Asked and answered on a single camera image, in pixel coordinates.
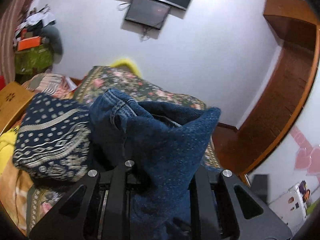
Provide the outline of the brown wooden door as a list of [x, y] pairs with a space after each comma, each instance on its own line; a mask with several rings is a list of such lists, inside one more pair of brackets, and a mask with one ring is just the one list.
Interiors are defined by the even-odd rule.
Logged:
[[309, 47], [283, 43], [264, 92], [238, 131], [237, 174], [251, 170], [285, 128], [306, 89], [317, 52], [317, 42]]

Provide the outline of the green patterned storage box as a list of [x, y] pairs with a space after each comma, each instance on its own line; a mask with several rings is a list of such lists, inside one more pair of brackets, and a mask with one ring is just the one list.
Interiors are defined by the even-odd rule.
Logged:
[[33, 74], [50, 67], [54, 61], [52, 50], [43, 44], [38, 47], [15, 52], [16, 74]]

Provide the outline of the pink heart wall sticker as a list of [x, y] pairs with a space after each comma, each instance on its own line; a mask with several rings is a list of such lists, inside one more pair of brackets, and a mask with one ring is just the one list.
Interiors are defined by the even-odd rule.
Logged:
[[298, 145], [296, 153], [295, 169], [306, 171], [307, 176], [316, 176], [319, 180], [320, 174], [320, 150], [319, 145], [312, 146], [305, 135], [297, 126], [290, 131], [291, 136]]

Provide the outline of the blue denim jacket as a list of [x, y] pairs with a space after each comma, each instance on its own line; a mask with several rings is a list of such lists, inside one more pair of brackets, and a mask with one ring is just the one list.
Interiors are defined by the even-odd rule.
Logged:
[[134, 162], [140, 182], [131, 200], [131, 238], [169, 239], [174, 218], [190, 222], [188, 186], [221, 111], [136, 101], [115, 89], [89, 108], [92, 140], [113, 166]]

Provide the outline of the patchwork striped quilt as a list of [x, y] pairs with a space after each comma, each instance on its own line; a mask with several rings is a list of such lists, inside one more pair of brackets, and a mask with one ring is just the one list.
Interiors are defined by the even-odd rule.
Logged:
[[58, 99], [69, 99], [77, 85], [70, 77], [54, 73], [40, 73], [25, 81], [23, 88], [34, 93], [45, 93]]

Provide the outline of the orange box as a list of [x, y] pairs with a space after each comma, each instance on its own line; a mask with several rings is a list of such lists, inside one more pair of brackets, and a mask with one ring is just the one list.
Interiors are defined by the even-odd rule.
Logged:
[[38, 47], [40, 44], [41, 44], [41, 37], [40, 36], [25, 38], [25, 39], [18, 42], [17, 51], [22, 51], [25, 49]]

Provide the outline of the yellow duck blanket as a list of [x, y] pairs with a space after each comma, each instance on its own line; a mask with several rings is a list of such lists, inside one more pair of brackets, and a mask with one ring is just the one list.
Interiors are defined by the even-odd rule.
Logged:
[[0, 137], [0, 174], [3, 173], [7, 162], [13, 155], [19, 127], [19, 125], [14, 126]]

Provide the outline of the floral green bed cover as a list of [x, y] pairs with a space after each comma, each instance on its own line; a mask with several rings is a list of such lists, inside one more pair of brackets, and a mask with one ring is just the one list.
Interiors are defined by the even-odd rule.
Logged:
[[[206, 109], [207, 105], [196, 97], [186, 94], [171, 93], [146, 81], [128, 70], [105, 66], [94, 66], [88, 75], [79, 82], [72, 98], [90, 106], [93, 101], [108, 88], [116, 88], [137, 101], [163, 101], [195, 109]], [[32, 186], [28, 192], [27, 234], [46, 214], [41, 205], [54, 205], [62, 194], [53, 190]]]

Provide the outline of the wooden lap desk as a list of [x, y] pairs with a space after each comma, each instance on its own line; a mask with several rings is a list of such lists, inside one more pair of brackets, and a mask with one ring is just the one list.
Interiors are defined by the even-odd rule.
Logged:
[[1, 90], [0, 131], [8, 131], [28, 107], [34, 93], [12, 81]]

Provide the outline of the yellow headboard cushion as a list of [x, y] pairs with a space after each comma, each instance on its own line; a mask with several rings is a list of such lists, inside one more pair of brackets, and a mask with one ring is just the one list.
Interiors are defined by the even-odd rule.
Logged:
[[131, 73], [135, 74], [138, 77], [141, 77], [141, 72], [139, 71], [139, 68], [137, 65], [131, 61], [130, 59], [118, 59], [110, 64], [111, 68], [126, 68]]

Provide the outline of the small black wall monitor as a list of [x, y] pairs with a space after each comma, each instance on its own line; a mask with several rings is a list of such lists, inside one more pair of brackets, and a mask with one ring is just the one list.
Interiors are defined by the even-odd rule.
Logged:
[[132, 0], [124, 20], [161, 30], [170, 9], [153, 0]]

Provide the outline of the red striped curtain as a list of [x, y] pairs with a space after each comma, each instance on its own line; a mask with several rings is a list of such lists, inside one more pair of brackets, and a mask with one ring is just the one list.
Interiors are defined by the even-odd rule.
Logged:
[[13, 39], [16, 27], [26, 18], [33, 0], [1, 0], [1, 76], [15, 79]]

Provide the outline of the navy patterned folded garment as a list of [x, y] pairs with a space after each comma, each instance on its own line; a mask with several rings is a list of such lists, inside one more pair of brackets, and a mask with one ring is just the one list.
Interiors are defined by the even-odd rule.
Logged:
[[87, 106], [37, 93], [19, 127], [13, 165], [35, 179], [76, 182], [89, 167], [90, 133]]

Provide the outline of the grey plush pillow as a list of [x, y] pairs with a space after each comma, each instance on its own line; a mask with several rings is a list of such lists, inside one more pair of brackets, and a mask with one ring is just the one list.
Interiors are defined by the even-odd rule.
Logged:
[[54, 53], [63, 55], [63, 45], [59, 30], [53, 25], [47, 25], [41, 29], [41, 36], [48, 38]]

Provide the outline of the brown overhead cabinet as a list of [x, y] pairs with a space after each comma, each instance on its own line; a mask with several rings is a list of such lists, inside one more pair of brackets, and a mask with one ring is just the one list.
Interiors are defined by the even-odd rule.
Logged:
[[264, 18], [279, 38], [315, 50], [319, 19], [304, 0], [266, 0]]

